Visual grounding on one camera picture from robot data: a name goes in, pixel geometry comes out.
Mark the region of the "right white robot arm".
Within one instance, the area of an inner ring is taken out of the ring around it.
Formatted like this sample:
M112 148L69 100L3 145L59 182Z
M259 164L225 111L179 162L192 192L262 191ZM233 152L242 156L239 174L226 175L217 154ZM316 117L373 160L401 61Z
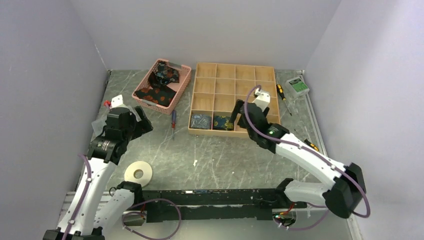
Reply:
M362 168L351 163L344 165L299 140L287 128L269 123L264 110L255 103L238 99L230 120L241 115L239 125L259 147L296 163L315 176L319 183L285 179L275 194L276 203L287 208L293 202L305 202L327 208L336 216L347 219L352 214L369 218L370 202Z

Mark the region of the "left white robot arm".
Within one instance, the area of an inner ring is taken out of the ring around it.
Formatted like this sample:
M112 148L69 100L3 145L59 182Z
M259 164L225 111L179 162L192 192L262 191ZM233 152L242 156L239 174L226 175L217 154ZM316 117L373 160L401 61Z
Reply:
M144 203L142 186L123 181L115 194L98 210L103 192L127 151L130 141L153 130L152 123L140 106L112 107L102 130L91 141L84 173L72 202L55 229L44 233L45 240L103 240L106 227L113 225L126 209L137 210Z

